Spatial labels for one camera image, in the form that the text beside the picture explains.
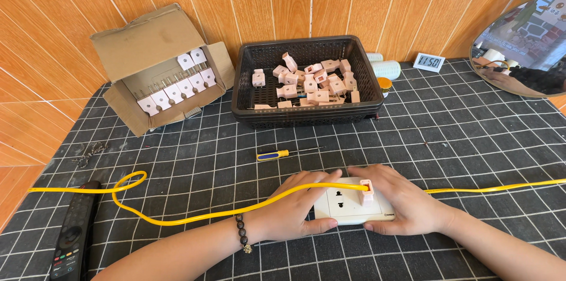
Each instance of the round mirror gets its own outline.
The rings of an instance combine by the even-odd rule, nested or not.
[[[522,96],[565,94],[565,4],[566,0],[531,0],[499,17],[471,46],[476,72]]]

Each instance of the beaded bracelet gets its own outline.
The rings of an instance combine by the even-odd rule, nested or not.
[[[240,236],[240,243],[244,246],[245,253],[251,253],[251,246],[247,244],[246,230],[244,229],[244,217],[241,213],[236,215],[236,227],[238,227],[238,235]]]

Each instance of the digital clock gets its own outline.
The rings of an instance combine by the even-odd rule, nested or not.
[[[419,53],[417,54],[417,59],[415,59],[413,68],[420,68],[421,70],[438,73],[440,68],[442,68],[444,59],[446,58],[439,57],[438,55]]]

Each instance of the screwdriver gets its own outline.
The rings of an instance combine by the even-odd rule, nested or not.
[[[258,161],[261,162],[262,160],[278,159],[280,157],[285,157],[285,156],[288,156],[289,153],[310,151],[312,149],[321,149],[321,148],[324,148],[324,147],[326,147],[326,146],[299,149],[298,151],[291,151],[291,152],[288,149],[283,149],[282,151],[269,151],[269,152],[259,153],[259,154],[256,155],[256,157],[258,158]]]

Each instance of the grid pattern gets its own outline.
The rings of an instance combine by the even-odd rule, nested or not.
[[[195,118],[136,138],[107,105],[105,84],[88,102],[35,186],[77,187],[92,179],[113,186],[134,170],[148,179],[118,193],[148,216],[175,220],[265,200],[289,175],[380,162],[423,189],[484,188],[557,179],[566,173],[566,119],[545,99],[494,89],[462,59],[440,75],[410,68],[393,82],[379,119],[357,124],[253,130],[230,111],[231,91]],[[83,145],[109,149],[84,169],[71,162]],[[326,146],[256,162],[257,151]],[[485,194],[442,193],[442,202],[566,258],[566,186]],[[70,193],[29,194],[0,235],[0,279],[46,280]],[[89,276],[160,238],[208,224],[159,227],[98,205]],[[479,280],[497,279],[441,234],[381,236],[362,226],[254,245],[227,257],[199,280]]]

